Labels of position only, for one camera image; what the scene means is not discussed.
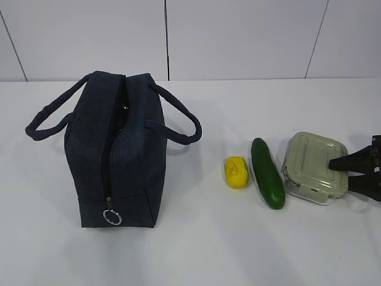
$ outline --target toy lemon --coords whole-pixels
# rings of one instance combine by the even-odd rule
[[[249,182],[249,172],[245,159],[236,156],[226,159],[225,176],[230,187],[234,189],[246,187]]]

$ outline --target lunch bag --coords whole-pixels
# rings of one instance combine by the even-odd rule
[[[84,84],[72,113],[55,127],[37,130]],[[165,126],[159,95],[193,121],[194,135]],[[154,227],[163,193],[167,139],[189,145],[202,133],[198,119],[149,74],[126,77],[103,71],[88,74],[44,107],[26,133],[39,141],[65,126],[65,154],[84,228]]]

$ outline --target green cucumber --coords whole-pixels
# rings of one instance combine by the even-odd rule
[[[251,144],[251,163],[263,199],[272,209],[280,210],[285,205],[285,190],[270,150],[261,138],[255,138]]]

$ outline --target bag handle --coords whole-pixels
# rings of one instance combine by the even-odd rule
[[[196,116],[190,113],[189,110],[186,109],[186,107],[173,94],[171,94],[166,89],[156,85],[155,83],[149,83],[148,85],[153,91],[157,92],[161,97],[163,97],[166,101],[168,101],[173,107],[175,107],[181,113],[183,113],[186,117],[188,117],[194,123],[196,127],[196,132],[192,136],[186,136],[184,134],[179,134],[176,131],[173,131],[172,129],[150,119],[146,120],[145,127],[149,128],[150,130],[156,133],[164,135],[169,140],[172,140],[182,145],[189,145],[191,143],[199,141],[201,138],[202,129],[201,129],[201,124],[196,118]]]
[[[44,140],[47,137],[50,137],[54,134],[57,134],[59,131],[64,129],[67,123],[72,121],[74,113],[71,112],[66,114],[66,116],[57,124],[56,126],[44,129],[37,130],[37,128],[44,122],[53,112],[55,112],[61,105],[63,105],[73,94],[78,91],[90,78],[90,75],[84,76],[80,81],[73,85],[70,89],[61,94],[57,99],[52,103],[45,106],[35,118],[30,122],[30,124],[25,128],[25,133],[35,141]]]

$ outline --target green lid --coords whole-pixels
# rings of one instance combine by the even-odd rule
[[[298,195],[323,203],[348,190],[348,172],[328,168],[331,159],[346,155],[348,151],[342,143],[300,132],[289,141],[282,169],[293,183],[300,185]]]

